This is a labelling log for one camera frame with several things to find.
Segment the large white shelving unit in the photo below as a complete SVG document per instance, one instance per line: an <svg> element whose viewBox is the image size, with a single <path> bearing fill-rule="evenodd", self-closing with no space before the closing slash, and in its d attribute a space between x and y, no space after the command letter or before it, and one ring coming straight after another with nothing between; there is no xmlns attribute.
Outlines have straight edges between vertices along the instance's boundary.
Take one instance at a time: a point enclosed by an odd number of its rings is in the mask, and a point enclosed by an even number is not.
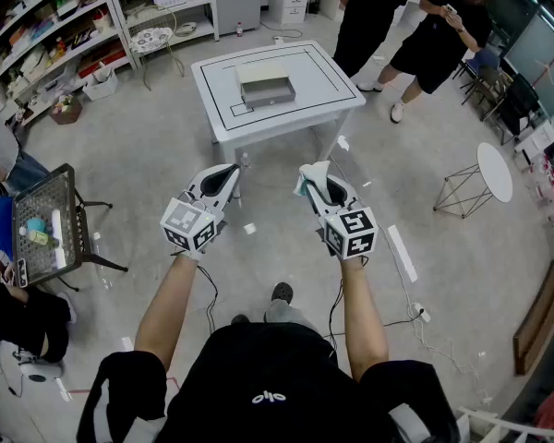
<svg viewBox="0 0 554 443"><path fill-rule="evenodd" d="M0 0L0 119L26 125L63 95L135 67L119 0Z"/></svg>

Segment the white round device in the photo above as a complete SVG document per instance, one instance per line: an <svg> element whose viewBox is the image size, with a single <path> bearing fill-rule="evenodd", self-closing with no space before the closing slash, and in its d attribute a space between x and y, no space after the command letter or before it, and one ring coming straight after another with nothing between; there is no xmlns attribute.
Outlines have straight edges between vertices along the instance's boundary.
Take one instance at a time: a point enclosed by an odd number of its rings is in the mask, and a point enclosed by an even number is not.
<svg viewBox="0 0 554 443"><path fill-rule="evenodd" d="M20 374L27 380L35 383L56 381L64 374L61 362L49 363L41 357L25 350L18 349L12 353L18 363Z"/></svg>

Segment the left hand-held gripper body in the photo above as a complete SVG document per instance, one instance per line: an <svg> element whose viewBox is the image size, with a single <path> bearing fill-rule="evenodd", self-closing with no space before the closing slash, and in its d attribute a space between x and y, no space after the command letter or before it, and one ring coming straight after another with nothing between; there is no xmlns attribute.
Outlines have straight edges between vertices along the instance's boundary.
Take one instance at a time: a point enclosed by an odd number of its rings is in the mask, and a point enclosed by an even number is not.
<svg viewBox="0 0 554 443"><path fill-rule="evenodd" d="M199 191L183 189L171 198L160 220L166 240L183 253L202 253L220 232L225 207L224 189Z"/></svg>

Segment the person's left forearm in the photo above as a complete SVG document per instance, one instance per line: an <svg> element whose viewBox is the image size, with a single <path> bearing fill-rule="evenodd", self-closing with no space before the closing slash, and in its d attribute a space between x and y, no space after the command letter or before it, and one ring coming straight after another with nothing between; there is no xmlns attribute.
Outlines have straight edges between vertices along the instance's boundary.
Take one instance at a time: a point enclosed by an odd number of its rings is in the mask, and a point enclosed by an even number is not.
<svg viewBox="0 0 554 443"><path fill-rule="evenodd" d="M178 255L138 326L135 350L154 354L170 369L183 327L198 262Z"/></svg>

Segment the person's black shoe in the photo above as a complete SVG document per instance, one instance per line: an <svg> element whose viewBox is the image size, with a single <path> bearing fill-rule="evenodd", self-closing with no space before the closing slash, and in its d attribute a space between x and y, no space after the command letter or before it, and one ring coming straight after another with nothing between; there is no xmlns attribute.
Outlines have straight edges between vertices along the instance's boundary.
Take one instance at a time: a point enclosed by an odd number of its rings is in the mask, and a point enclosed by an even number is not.
<svg viewBox="0 0 554 443"><path fill-rule="evenodd" d="M291 285L287 282L279 282L273 289L271 300L281 300L290 305L292 303L293 296L294 291Z"/></svg>

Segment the clear plastic bag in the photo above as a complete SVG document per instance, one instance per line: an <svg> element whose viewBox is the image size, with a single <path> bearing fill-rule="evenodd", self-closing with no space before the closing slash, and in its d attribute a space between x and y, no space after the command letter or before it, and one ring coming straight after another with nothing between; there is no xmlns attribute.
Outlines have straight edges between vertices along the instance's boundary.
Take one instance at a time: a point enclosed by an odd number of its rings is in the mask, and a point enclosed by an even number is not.
<svg viewBox="0 0 554 443"><path fill-rule="evenodd" d="M327 187L327 175L330 161L318 161L313 164L304 164L299 168L299 176L293 193L297 196L307 195L307 184L313 183L318 191L328 200L331 195Z"/></svg>

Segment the white floor strip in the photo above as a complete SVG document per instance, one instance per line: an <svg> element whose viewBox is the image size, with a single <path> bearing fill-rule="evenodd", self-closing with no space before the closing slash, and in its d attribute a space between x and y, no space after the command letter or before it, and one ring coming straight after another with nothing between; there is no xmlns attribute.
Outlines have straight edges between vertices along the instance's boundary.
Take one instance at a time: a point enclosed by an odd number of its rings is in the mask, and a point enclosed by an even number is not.
<svg viewBox="0 0 554 443"><path fill-rule="evenodd" d="M394 243L399 258L403 263L404 270L407 273L410 282L416 282L418 280L418 275L416 273L415 266L408 254L408 251L404 245L403 239L397 227L395 225L391 225L388 228L388 233Z"/></svg>

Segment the person's grey trouser leg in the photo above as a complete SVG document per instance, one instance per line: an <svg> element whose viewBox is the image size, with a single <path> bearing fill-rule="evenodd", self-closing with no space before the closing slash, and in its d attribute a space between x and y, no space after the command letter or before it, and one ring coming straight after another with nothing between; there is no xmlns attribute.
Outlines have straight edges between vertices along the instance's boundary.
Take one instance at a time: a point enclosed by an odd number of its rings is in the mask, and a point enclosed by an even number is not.
<svg viewBox="0 0 554 443"><path fill-rule="evenodd" d="M283 299L271 301L264 313L264 321L266 323L293 323L318 331L299 309L290 306Z"/></svg>

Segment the person's black shirt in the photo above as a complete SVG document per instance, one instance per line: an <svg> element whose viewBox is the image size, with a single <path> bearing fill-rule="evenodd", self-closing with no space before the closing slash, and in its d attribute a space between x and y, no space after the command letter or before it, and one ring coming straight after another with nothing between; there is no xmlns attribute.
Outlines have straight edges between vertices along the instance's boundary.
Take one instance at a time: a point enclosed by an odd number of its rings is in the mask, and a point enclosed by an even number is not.
<svg viewBox="0 0 554 443"><path fill-rule="evenodd" d="M459 443L452 409L432 365L388 361L360 379L338 366L329 343L295 323L236 323L205 343L179 392L146 351L104 358L82 412L78 443L147 443L221 438L272 443L368 438L403 443L391 411L405 404L434 443Z"/></svg>

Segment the floral round stool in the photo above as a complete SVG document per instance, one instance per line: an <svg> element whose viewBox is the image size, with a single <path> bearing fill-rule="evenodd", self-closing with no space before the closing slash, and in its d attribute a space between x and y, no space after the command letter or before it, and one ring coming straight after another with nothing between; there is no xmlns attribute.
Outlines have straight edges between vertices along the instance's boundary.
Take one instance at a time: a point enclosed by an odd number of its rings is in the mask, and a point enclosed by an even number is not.
<svg viewBox="0 0 554 443"><path fill-rule="evenodd" d="M173 53L170 44L171 38L175 35L175 31L170 27L150 27L140 30L137 34L131 37L130 49L133 54L138 56L143 67L142 81L147 90L151 90L151 84L148 80L148 66L146 56L148 54L165 49L181 77L185 75L185 68L182 61Z"/></svg>

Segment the wooden frame board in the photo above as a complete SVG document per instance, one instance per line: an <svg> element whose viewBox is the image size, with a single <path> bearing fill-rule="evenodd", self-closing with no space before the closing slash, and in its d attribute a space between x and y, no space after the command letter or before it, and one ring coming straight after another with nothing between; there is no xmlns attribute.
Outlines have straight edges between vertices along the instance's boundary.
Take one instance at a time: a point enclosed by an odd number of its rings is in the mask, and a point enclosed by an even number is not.
<svg viewBox="0 0 554 443"><path fill-rule="evenodd" d="M512 337L514 373L526 375L536 363L554 325L554 260L521 325Z"/></svg>

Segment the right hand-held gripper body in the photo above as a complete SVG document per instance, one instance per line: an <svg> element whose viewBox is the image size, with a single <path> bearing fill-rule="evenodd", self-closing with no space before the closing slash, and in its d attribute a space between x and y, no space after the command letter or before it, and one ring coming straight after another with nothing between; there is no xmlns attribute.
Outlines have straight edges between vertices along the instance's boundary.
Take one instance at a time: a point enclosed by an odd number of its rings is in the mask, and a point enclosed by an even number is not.
<svg viewBox="0 0 554 443"><path fill-rule="evenodd" d="M347 260L374 251L378 226L370 207L354 198L346 207L319 216L320 236L332 257Z"/></svg>

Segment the white plastic basket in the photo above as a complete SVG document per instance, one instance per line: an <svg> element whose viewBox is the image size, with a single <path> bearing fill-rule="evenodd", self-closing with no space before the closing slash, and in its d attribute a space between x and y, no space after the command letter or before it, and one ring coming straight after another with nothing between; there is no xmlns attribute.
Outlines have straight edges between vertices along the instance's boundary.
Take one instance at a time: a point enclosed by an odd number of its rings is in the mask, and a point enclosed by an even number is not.
<svg viewBox="0 0 554 443"><path fill-rule="evenodd" d="M101 67L89 75L82 91L91 101L97 101L115 93L118 79L112 68Z"/></svg>

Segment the white table with black lines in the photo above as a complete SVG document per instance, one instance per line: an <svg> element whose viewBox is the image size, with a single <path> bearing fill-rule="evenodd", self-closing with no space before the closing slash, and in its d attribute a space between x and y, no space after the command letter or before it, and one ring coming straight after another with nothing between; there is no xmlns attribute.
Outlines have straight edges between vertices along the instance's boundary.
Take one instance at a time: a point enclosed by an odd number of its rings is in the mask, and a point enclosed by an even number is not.
<svg viewBox="0 0 554 443"><path fill-rule="evenodd" d="M283 66L295 92L292 101L246 107L236 69L261 63ZM325 161L342 134L348 115L366 103L355 84L315 41L274 44L221 55L194 63L191 69L212 140L219 144L228 163L235 163L236 152L248 145L333 122L336 131L322 141L318 156Z"/></svg>

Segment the small grey drawer box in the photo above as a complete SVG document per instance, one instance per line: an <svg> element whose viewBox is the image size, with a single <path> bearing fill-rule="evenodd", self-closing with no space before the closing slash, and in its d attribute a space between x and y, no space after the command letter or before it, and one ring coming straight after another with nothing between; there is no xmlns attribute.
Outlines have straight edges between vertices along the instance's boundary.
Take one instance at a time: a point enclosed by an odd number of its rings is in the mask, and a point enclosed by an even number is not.
<svg viewBox="0 0 554 443"><path fill-rule="evenodd" d="M295 89L285 67L277 61L259 61L235 67L241 98L250 109L292 102Z"/></svg>

